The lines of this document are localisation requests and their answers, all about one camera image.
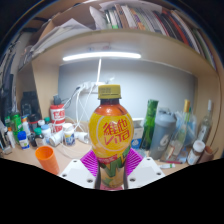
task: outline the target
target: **glass bottle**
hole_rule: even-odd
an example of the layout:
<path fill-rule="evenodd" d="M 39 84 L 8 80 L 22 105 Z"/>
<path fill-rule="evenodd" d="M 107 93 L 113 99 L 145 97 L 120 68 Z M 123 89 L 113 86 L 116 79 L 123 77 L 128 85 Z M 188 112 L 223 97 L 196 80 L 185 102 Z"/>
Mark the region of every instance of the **glass bottle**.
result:
<path fill-rule="evenodd" d="M 123 184 L 124 163 L 131 148 L 134 125 L 127 110 L 120 105 L 120 85 L 98 87 L 100 105 L 89 120 L 89 136 L 107 188 Z"/>
<path fill-rule="evenodd" d="M 201 140 L 202 142 L 206 143 L 208 139 L 208 134 L 211 129 L 212 125 L 212 101 L 208 101 L 208 111 L 207 114 L 202 119 L 200 130 L 198 133 L 198 140 Z"/>
<path fill-rule="evenodd" d="M 184 141 L 187 135 L 187 124 L 189 121 L 189 108 L 190 101 L 185 100 L 183 110 L 184 121 L 169 142 L 167 150 L 164 153 L 165 160 L 175 161 L 184 145 Z"/>
<path fill-rule="evenodd" d="M 144 120 L 144 131 L 142 135 L 142 141 L 139 146 L 140 149 L 149 150 L 152 142 L 154 127 L 155 127 L 155 117 L 156 110 L 158 106 L 157 100 L 148 100 L 147 112 Z"/>

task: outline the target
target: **white container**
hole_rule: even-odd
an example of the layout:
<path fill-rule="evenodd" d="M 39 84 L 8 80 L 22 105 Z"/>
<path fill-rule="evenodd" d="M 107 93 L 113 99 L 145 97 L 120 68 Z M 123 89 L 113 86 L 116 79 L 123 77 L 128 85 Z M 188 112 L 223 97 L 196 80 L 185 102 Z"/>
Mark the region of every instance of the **white container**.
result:
<path fill-rule="evenodd" d="M 50 144 L 49 138 L 51 137 L 51 129 L 49 125 L 45 124 L 41 126 L 42 134 L 44 135 L 44 138 L 46 140 L 47 144 Z"/>
<path fill-rule="evenodd" d="M 71 123 L 63 124 L 63 132 L 64 132 L 65 144 L 67 146 L 74 145 L 75 144 L 75 133 L 74 133 L 73 125 Z"/>
<path fill-rule="evenodd" d="M 24 121 L 22 123 L 23 125 L 23 130 L 26 132 L 27 137 L 30 136 L 30 127 L 29 127 L 29 123 L 27 121 Z"/>

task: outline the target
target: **wine bottle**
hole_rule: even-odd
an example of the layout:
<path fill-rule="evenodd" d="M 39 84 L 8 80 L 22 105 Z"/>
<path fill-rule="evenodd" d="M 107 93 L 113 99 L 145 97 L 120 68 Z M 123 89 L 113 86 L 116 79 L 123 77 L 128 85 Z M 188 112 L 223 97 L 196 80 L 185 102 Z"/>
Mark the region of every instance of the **wine bottle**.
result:
<path fill-rule="evenodd" d="M 201 140 L 202 142 L 206 143 L 208 139 L 208 134 L 211 129 L 212 125 L 212 101 L 208 101 L 208 111 L 207 114 L 202 119 L 200 130 L 198 133 L 198 140 Z"/>

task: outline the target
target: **book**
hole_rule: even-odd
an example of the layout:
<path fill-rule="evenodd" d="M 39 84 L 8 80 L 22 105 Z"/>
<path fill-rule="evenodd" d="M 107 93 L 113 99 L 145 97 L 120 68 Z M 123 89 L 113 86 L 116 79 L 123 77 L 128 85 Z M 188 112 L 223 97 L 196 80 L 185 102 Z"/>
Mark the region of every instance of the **book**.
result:
<path fill-rule="evenodd" d="M 205 58 L 208 60 L 208 62 L 212 65 L 212 67 L 216 70 L 216 66 L 215 66 L 215 62 L 213 60 L 213 56 L 206 44 L 206 42 L 204 41 L 204 39 L 202 38 L 201 34 L 199 33 L 199 31 L 197 29 L 192 29 L 192 32 L 195 34 L 196 38 L 198 39 L 198 42 L 200 43 L 204 54 L 205 54 Z"/>
<path fill-rule="evenodd" d="M 129 7 L 129 9 L 130 9 L 130 12 L 132 13 L 132 15 L 133 15 L 133 17 L 135 19 L 136 24 L 138 25 L 138 28 L 140 30 L 146 30 L 145 26 L 142 24 L 141 20 L 139 19 L 136 11 L 133 8 L 130 8 L 130 7 Z"/>
<path fill-rule="evenodd" d="M 171 27 L 172 31 L 174 32 L 174 35 L 176 36 L 176 39 L 183 42 L 182 37 L 180 36 L 177 28 L 174 26 L 174 24 L 172 23 L 172 21 L 169 19 L 168 15 L 166 15 L 165 13 L 162 13 L 161 16 L 166 20 L 166 22 L 169 24 L 169 26 Z"/>
<path fill-rule="evenodd" d="M 110 16 L 108 10 L 105 10 L 105 16 L 106 16 L 106 23 L 107 23 L 107 28 L 112 29 L 111 21 L 110 21 Z"/>
<path fill-rule="evenodd" d="M 130 27 L 128 25 L 128 21 L 126 19 L 126 16 L 125 16 L 121 6 L 119 4 L 115 4 L 114 6 L 115 6 L 117 14 L 120 18 L 123 29 L 129 29 Z"/>
<path fill-rule="evenodd" d="M 200 51 L 199 51 L 198 46 L 196 44 L 196 41 L 195 41 L 194 37 L 192 36 L 191 31 L 188 28 L 188 26 L 186 25 L 186 23 L 184 23 L 184 21 L 173 10 L 171 10 L 171 13 L 182 24 L 182 26 L 186 30 L 189 38 L 191 39 L 191 42 L 193 44 L 193 48 L 200 54 Z"/>
<path fill-rule="evenodd" d="M 146 30 L 149 30 L 149 27 L 147 25 L 147 23 L 145 22 L 144 17 L 142 16 L 142 14 L 140 13 L 138 8 L 134 8 L 135 12 L 138 15 L 138 18 L 140 19 L 141 23 L 143 24 L 143 26 L 145 27 Z"/>
<path fill-rule="evenodd" d="M 113 10 L 109 9 L 108 12 L 109 12 L 112 28 L 113 29 L 118 29 L 117 21 L 115 19 Z"/>
<path fill-rule="evenodd" d="M 135 22 L 134 18 L 132 17 L 132 14 L 129 10 L 129 7 L 127 5 L 121 5 L 121 8 L 123 9 L 123 12 L 126 16 L 129 27 L 131 29 L 138 29 L 136 22 Z"/>
<path fill-rule="evenodd" d="M 166 29 L 166 31 L 168 33 L 168 36 L 170 36 L 170 37 L 172 37 L 174 39 L 177 39 L 174 31 L 172 30 L 170 25 L 167 23 L 167 21 L 164 19 L 164 17 L 162 15 L 160 15 L 160 13 L 157 12 L 157 11 L 153 11 L 153 13 L 155 13 L 158 16 L 158 18 L 160 19 L 161 23 L 164 25 L 164 27 L 165 27 L 165 29 Z"/>
<path fill-rule="evenodd" d="M 205 54 L 204 54 L 204 51 L 203 51 L 203 49 L 202 49 L 202 47 L 201 47 L 201 44 L 199 43 L 199 41 L 198 41 L 197 37 L 195 36 L 195 34 L 193 33 L 193 31 L 192 31 L 191 33 L 192 33 L 192 35 L 193 35 L 193 37 L 194 37 L 194 39 L 195 39 L 195 41 L 196 41 L 196 43 L 197 43 L 197 45 L 198 45 L 198 49 L 199 49 L 199 51 L 200 51 L 201 56 L 202 56 L 203 58 L 205 58 Z"/>
<path fill-rule="evenodd" d="M 174 24 L 174 26 L 176 27 L 177 31 L 179 32 L 183 42 L 185 44 L 187 44 L 189 46 L 189 43 L 187 41 L 187 38 L 185 37 L 183 31 L 181 30 L 181 28 L 178 26 L 178 24 L 176 23 L 176 21 L 171 17 L 170 12 L 163 10 L 163 13 L 166 14 L 168 16 L 168 18 L 170 19 L 170 21 Z"/>
<path fill-rule="evenodd" d="M 116 11 L 115 7 L 113 7 L 112 10 L 114 11 L 114 16 L 116 18 L 118 28 L 122 29 L 121 21 L 120 21 L 120 18 L 119 18 L 118 14 L 117 14 L 117 11 Z"/>
<path fill-rule="evenodd" d="M 153 14 L 153 15 L 155 16 L 155 18 L 157 19 L 158 24 L 160 24 L 160 29 L 161 29 L 161 27 L 162 27 L 161 31 L 163 30 L 162 32 L 165 33 L 164 35 L 169 37 L 170 35 L 169 35 L 169 33 L 167 32 L 167 30 L 166 30 L 165 26 L 163 25 L 162 21 L 160 20 L 160 18 L 156 15 L 156 13 L 152 12 L 152 14 Z"/>
<path fill-rule="evenodd" d="M 173 20 L 178 24 L 178 26 L 180 27 L 181 31 L 184 33 L 184 36 L 185 36 L 186 39 L 187 39 L 188 45 L 189 45 L 191 48 L 194 49 L 194 47 L 193 47 L 193 43 L 191 42 L 191 39 L 190 39 L 190 37 L 188 36 L 188 34 L 187 34 L 186 30 L 184 29 L 184 27 L 182 26 L 182 24 L 181 24 L 181 23 L 179 22 L 179 20 L 176 19 L 172 14 L 170 14 L 170 15 L 171 15 L 171 17 L 173 18 Z"/>
<path fill-rule="evenodd" d="M 147 9 L 144 9 L 144 8 L 141 8 L 141 9 L 145 13 L 145 15 L 148 18 L 148 20 L 150 21 L 150 23 L 152 24 L 152 27 L 155 30 L 155 32 L 162 34 L 157 22 L 155 21 L 155 18 L 151 15 L 150 11 L 148 11 Z"/>
<path fill-rule="evenodd" d="M 144 20 L 145 20 L 145 22 L 146 22 L 146 24 L 147 24 L 149 30 L 150 30 L 151 32 L 155 32 L 155 29 L 153 28 L 153 26 L 152 26 L 150 20 L 148 19 L 148 17 L 146 16 L 146 14 L 145 14 L 145 12 L 142 10 L 142 8 L 138 8 L 138 10 L 139 10 L 139 12 L 141 13 L 141 15 L 143 16 L 143 18 L 144 18 Z"/>

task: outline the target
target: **fluorescent light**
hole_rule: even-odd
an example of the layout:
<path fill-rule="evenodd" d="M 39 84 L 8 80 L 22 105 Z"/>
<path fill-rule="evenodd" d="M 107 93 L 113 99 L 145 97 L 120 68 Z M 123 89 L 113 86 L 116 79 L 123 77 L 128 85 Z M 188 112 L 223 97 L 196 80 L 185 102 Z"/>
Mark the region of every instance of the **fluorescent light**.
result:
<path fill-rule="evenodd" d="M 75 54 L 67 56 L 63 58 L 63 61 L 71 61 L 83 58 L 97 58 L 97 57 L 141 58 L 141 55 L 126 52 L 91 52 L 91 53 Z"/>

